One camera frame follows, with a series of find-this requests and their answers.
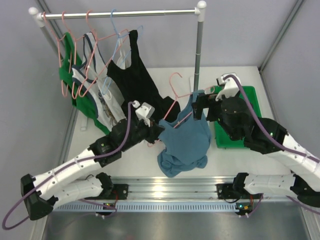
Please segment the blue tank top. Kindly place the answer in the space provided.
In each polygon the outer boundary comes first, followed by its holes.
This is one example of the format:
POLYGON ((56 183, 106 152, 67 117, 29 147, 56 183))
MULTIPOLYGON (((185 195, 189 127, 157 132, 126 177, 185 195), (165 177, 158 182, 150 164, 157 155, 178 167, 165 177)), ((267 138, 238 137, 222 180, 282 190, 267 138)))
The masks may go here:
POLYGON ((205 115, 194 119, 192 104, 204 90, 194 91, 186 107, 173 122, 164 119, 159 125, 164 131, 158 139, 164 143, 164 150, 157 156, 160 170, 169 178, 195 168, 203 169, 208 163, 207 152, 212 141, 212 133, 205 115))

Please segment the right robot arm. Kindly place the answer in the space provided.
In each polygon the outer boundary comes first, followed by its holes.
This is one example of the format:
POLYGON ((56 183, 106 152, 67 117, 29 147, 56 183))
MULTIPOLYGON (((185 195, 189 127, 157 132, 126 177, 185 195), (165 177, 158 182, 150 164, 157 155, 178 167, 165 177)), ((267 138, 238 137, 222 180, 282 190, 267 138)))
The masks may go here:
POLYGON ((238 94, 218 98, 201 93, 191 104, 194 119, 208 109, 207 121, 217 122, 232 141, 242 140, 251 151, 266 155, 287 166, 284 175, 255 175, 240 172, 232 183, 238 198, 271 194, 296 198, 301 203, 320 206, 320 160, 298 144, 287 129, 273 119, 258 117, 248 98, 238 94))

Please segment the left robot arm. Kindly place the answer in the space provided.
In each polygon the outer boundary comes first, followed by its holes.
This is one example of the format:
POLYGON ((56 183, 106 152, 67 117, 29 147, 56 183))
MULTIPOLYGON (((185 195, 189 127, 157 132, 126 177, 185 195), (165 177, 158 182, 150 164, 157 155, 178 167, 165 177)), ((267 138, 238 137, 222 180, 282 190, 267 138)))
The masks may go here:
POLYGON ((93 179, 79 178, 119 160, 123 152, 142 141, 154 143, 164 129, 154 121, 147 125, 143 120, 122 119, 74 158, 42 174, 26 174, 20 186, 28 218, 39 220, 64 204, 85 198, 109 198, 114 188, 109 175, 101 172, 93 179))

